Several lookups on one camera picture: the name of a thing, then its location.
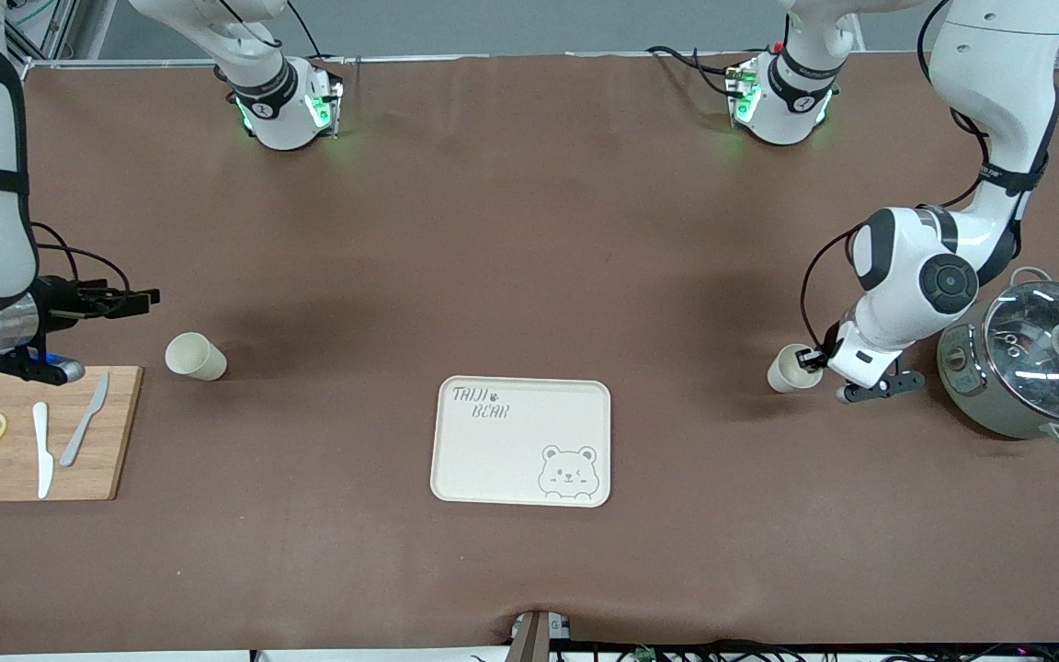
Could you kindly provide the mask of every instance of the white cup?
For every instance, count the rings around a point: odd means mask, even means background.
[[[811,389],[820,383],[824,378],[823,370],[815,373],[808,373],[803,368],[798,368],[798,359],[795,352],[810,351],[811,347],[800,343],[793,343],[778,351],[778,356],[770,363],[766,372],[766,382],[780,394],[793,394],[795,391]]]
[[[227,371],[227,357],[202,334],[182,334],[165,346],[165,368],[196,380],[214,381]]]

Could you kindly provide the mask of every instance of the knife blade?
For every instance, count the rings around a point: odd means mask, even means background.
[[[80,417],[80,425],[76,425],[76,431],[72,432],[72,440],[64,448],[64,455],[59,457],[59,466],[72,466],[76,461],[76,453],[80,452],[80,442],[85,441],[85,432],[88,432],[88,423],[93,415],[105,407],[105,397],[108,395],[108,372],[101,375],[101,381],[96,382],[96,393],[92,394],[92,399],[88,401],[88,410]]]
[[[35,449],[38,453],[38,498],[47,498],[47,491],[52,488],[52,470],[55,469],[55,457],[47,452],[47,402],[35,402],[31,414],[35,422]]]

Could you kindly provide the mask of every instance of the cutting board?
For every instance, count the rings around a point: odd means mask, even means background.
[[[88,424],[75,463],[59,466],[59,455],[72,439],[96,390],[108,372],[105,407]],[[0,412],[7,431],[0,439],[0,500],[38,500],[38,465],[32,407],[46,401],[47,449],[55,457],[52,488],[46,500],[111,499],[122,476],[129,427],[142,387],[142,369],[136,365],[97,365],[85,377],[62,387],[48,387],[0,374]]]

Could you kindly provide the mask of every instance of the white tray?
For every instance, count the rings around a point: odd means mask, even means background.
[[[599,381],[449,377],[435,412],[444,500],[596,507],[610,495],[610,391]]]

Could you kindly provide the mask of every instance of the bear face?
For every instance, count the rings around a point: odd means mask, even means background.
[[[560,498],[591,498],[599,491],[599,477],[596,477],[596,449],[582,447],[577,451],[563,451],[554,445],[541,451],[542,466],[538,476],[538,486],[550,495]]]

